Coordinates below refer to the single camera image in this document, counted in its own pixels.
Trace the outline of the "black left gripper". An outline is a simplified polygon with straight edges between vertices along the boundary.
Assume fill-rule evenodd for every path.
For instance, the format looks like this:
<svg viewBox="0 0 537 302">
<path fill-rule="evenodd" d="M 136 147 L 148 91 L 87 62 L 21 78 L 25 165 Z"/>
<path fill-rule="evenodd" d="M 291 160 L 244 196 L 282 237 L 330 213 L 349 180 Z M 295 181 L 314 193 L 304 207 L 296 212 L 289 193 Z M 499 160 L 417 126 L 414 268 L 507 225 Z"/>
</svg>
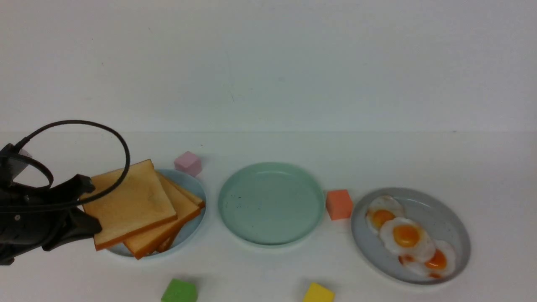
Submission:
<svg viewBox="0 0 537 302">
<path fill-rule="evenodd" d="M 1 265 L 10 266 L 37 248 L 50 252 L 100 233 L 98 219 L 73 209 L 94 190 L 91 178 L 82 174 L 47 190 L 24 185 L 1 189 Z"/>
</svg>

